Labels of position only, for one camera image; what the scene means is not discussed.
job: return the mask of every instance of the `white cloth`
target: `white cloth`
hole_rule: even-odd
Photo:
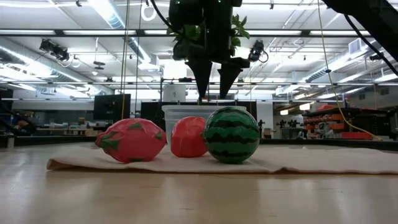
[[[89,167],[154,172],[273,173],[278,170],[316,173],[398,174],[398,154],[335,146],[261,145],[243,164],[222,164],[206,153],[199,158],[175,157],[168,146],[150,162],[122,164],[92,145],[80,144],[51,157],[47,169]]]

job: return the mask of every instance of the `red toy fruit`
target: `red toy fruit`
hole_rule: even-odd
[[[166,135],[152,121],[130,118],[114,123],[99,134],[95,144],[119,162],[147,162],[163,149]]]
[[[205,130],[203,118],[186,117],[179,120],[172,133],[172,153],[177,157],[200,157],[207,152],[201,133]]]

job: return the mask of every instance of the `watermelon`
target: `watermelon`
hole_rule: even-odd
[[[177,121],[172,132],[172,153],[177,157],[200,157],[207,152],[201,133],[205,130],[205,119],[186,117]]]
[[[220,162],[240,164],[256,151],[259,127],[247,111],[225,107],[208,118],[203,135],[208,152]]]
[[[166,135],[152,121],[129,118],[99,134],[95,144],[119,162],[147,162],[163,149]]]

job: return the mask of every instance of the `plastic bin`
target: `plastic bin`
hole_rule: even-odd
[[[172,131],[175,123],[182,118],[188,116],[196,116],[208,119],[209,116],[216,110],[226,106],[194,106],[194,105],[165,105],[162,106],[164,111],[164,119],[166,123],[167,144],[171,143]],[[239,110],[246,111],[244,106],[233,106]]]

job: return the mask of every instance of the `wooden table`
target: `wooden table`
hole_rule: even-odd
[[[396,175],[45,170],[52,153],[73,146],[0,152],[1,224],[396,224],[398,220]]]

